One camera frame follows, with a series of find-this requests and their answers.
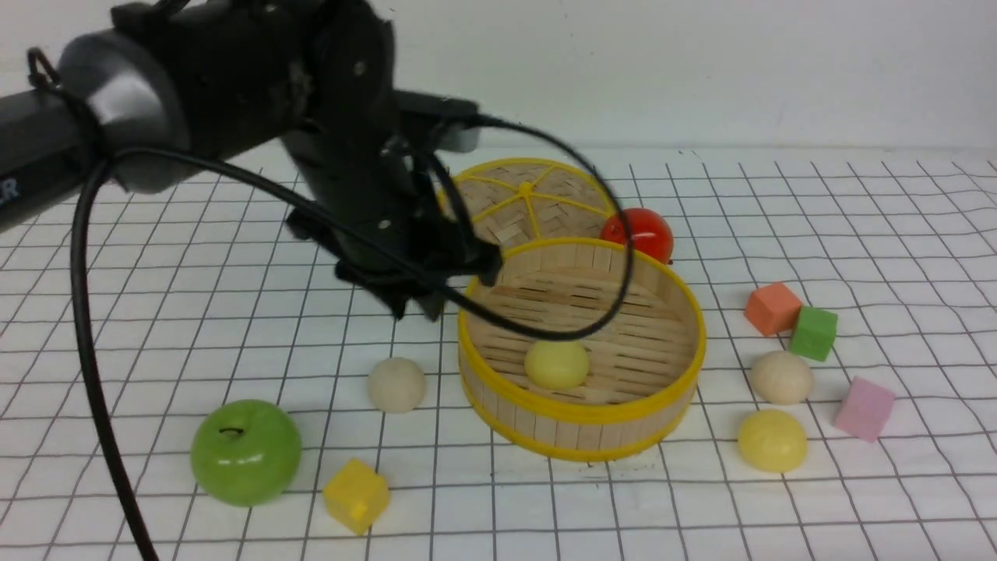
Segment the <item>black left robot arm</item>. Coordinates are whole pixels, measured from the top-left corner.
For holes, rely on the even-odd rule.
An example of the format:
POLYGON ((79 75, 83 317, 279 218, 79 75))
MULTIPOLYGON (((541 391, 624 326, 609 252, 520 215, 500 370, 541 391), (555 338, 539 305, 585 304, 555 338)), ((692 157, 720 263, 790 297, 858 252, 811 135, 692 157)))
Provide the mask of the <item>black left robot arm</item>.
POLYGON ((396 33, 367 1, 132 2, 110 29, 65 46, 54 73, 2 98, 2 230, 78 194, 104 157, 132 148, 226 161, 272 139, 327 220, 292 210, 292 237, 338 260, 336 277, 396 317, 444 297, 426 284, 493 285, 502 252, 464 203, 445 214, 438 150, 470 152, 477 104, 394 84, 396 33))

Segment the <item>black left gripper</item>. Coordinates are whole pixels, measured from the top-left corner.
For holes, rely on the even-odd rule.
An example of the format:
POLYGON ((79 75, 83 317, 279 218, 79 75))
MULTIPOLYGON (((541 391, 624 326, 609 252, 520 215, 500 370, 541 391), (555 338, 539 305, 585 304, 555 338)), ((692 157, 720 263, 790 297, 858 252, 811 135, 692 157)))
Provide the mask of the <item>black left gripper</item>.
POLYGON ((502 252, 474 233, 438 151, 414 148, 401 135, 394 26, 366 1, 281 6, 301 28, 311 81, 304 120, 281 142, 338 224, 315 242, 338 256, 341 280, 364 287, 393 319, 405 317, 413 292, 425 319, 438 322, 451 288, 446 280, 494 283, 502 252), (389 256, 439 280, 415 281, 389 256))

